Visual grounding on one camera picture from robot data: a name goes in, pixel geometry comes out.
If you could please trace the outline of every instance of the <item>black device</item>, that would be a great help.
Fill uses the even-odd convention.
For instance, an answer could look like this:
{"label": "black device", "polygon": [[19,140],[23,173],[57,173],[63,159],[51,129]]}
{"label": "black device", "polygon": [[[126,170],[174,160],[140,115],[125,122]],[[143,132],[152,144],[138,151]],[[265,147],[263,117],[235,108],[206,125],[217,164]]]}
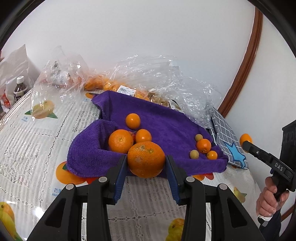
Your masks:
{"label": "black device", "polygon": [[[249,141],[242,144],[243,150],[271,167],[272,180],[277,186],[277,192],[274,194],[277,201],[284,191],[288,189],[294,192],[296,188],[296,120],[282,130],[283,140],[279,159]],[[261,218],[258,218],[258,221],[264,226],[267,225]]]}
{"label": "black device", "polygon": [[[87,203],[87,240],[111,241],[107,205],[115,205],[120,199],[127,169],[127,157],[123,155],[116,167],[110,168],[106,176],[91,184],[80,187],[66,185],[27,241],[80,241],[83,203]],[[174,200],[178,205],[186,205],[182,241],[205,240],[206,202],[211,204],[212,241],[264,240],[248,212],[227,185],[203,185],[178,168],[172,156],[166,156],[165,171]],[[0,221],[1,241],[13,241],[1,224]]]}

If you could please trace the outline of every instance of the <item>purple towel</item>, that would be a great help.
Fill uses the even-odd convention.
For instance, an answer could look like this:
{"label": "purple towel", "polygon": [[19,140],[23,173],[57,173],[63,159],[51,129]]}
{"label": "purple towel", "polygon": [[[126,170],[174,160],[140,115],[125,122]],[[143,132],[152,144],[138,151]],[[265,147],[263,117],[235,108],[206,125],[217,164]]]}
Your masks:
{"label": "purple towel", "polygon": [[177,166],[184,168],[188,175],[225,171],[227,156],[219,146],[212,147],[218,154],[216,160],[208,160],[204,154],[200,154],[198,159],[189,158],[189,152],[196,149],[196,134],[202,134],[210,142],[213,139],[184,114],[113,91],[95,96],[92,102],[101,108],[102,119],[83,130],[73,140],[68,152],[67,168],[77,176],[100,177],[117,164],[122,154],[108,150],[108,138],[116,129],[132,131],[125,124],[125,118],[130,113],[140,116],[140,129],[147,129],[152,141],[166,155],[172,155]]}

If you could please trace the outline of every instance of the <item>finger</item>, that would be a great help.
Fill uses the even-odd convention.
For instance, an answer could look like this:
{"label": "finger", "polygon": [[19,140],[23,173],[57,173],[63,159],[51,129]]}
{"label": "finger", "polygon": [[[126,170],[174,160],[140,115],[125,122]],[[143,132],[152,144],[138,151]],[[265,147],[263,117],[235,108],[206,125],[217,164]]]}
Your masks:
{"label": "finger", "polygon": [[263,191],[261,194],[270,206],[274,208],[278,206],[278,202],[276,201],[274,194],[271,191],[266,190],[266,191]]}
{"label": "finger", "polygon": [[260,206],[261,208],[263,208],[265,211],[267,211],[268,213],[271,213],[271,214],[275,214],[276,212],[276,209],[272,206],[270,206],[265,199],[260,199],[259,200],[259,203],[260,203]]}
{"label": "finger", "polygon": [[276,185],[274,184],[273,180],[271,177],[267,177],[265,179],[265,184],[266,184],[266,187],[269,191],[271,191],[272,193],[276,193],[277,192],[277,187]]}
{"label": "finger", "polygon": [[261,214],[264,217],[271,217],[271,213],[267,212],[266,210],[264,210],[263,208],[259,209],[259,214]]}
{"label": "finger", "polygon": [[289,194],[290,194],[289,190],[286,190],[281,194],[278,209],[283,207],[283,205],[285,204],[285,202],[287,201],[287,199],[289,197]]}

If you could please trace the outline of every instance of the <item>plastic bag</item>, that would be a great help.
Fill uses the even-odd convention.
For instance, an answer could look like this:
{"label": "plastic bag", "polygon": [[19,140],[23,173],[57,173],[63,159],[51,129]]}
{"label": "plastic bag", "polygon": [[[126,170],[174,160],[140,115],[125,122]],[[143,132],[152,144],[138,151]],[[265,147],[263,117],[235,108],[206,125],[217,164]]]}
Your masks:
{"label": "plastic bag", "polygon": [[66,57],[61,46],[53,50],[53,61],[48,61],[32,91],[31,115],[42,119],[53,114],[57,105],[75,101],[80,94],[89,69],[80,55]]}
{"label": "plastic bag", "polygon": [[175,63],[176,58],[171,56],[132,56],[97,75],[92,86],[169,107],[205,128],[210,127],[211,110],[221,98],[220,93],[205,82],[183,76]]}
{"label": "plastic bag", "polygon": [[30,90],[34,81],[28,75],[29,63],[26,46],[13,51],[0,63],[0,99],[4,112],[14,105],[13,91],[17,86],[17,77],[24,76],[24,84]]}

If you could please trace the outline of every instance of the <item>hand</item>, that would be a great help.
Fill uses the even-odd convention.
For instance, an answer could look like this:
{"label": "hand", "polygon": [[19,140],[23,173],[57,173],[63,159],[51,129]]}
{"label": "hand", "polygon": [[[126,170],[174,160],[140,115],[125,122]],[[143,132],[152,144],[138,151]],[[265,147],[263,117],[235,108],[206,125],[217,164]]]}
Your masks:
{"label": "hand", "polygon": [[289,197],[289,190],[286,190],[280,196],[280,201],[274,197],[274,193],[277,192],[276,185],[273,183],[271,177],[265,179],[266,187],[263,192],[260,193],[259,198],[256,202],[256,214],[261,214],[264,217],[271,217],[277,210],[280,210],[286,200]]}

